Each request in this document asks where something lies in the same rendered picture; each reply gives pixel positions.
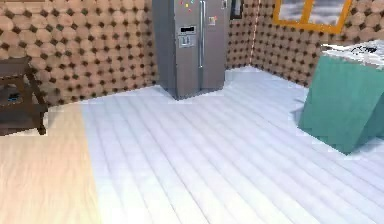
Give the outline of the grey steel fridge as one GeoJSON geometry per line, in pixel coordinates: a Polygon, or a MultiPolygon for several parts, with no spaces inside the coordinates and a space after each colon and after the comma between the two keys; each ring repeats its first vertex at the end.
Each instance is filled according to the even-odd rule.
{"type": "Polygon", "coordinates": [[[199,0],[152,0],[159,84],[176,100],[224,86],[231,0],[205,1],[205,59],[199,68],[199,0]]]}

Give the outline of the orange framed window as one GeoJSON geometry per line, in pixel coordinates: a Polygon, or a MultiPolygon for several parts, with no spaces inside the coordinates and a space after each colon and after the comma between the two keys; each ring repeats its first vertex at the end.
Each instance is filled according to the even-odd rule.
{"type": "Polygon", "coordinates": [[[275,25],[339,34],[352,0],[275,0],[275,25]]]}

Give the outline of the teal kitchen counter marble top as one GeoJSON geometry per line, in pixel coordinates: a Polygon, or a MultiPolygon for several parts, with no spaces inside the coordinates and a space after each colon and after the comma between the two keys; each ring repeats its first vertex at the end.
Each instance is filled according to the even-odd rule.
{"type": "Polygon", "coordinates": [[[346,155],[384,140],[384,40],[322,46],[298,127],[346,155]]]}

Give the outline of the dark brown wooden shelf table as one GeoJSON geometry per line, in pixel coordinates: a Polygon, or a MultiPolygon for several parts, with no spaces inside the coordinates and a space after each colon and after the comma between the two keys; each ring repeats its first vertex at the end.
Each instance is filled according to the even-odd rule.
{"type": "Polygon", "coordinates": [[[30,59],[0,60],[0,136],[30,129],[45,135],[47,111],[30,59]]]}

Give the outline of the black framed wall picture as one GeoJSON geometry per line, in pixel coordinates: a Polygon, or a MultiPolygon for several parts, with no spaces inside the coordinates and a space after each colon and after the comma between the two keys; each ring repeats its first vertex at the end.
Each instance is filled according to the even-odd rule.
{"type": "Polygon", "coordinates": [[[231,0],[230,19],[241,19],[244,0],[231,0]]]}

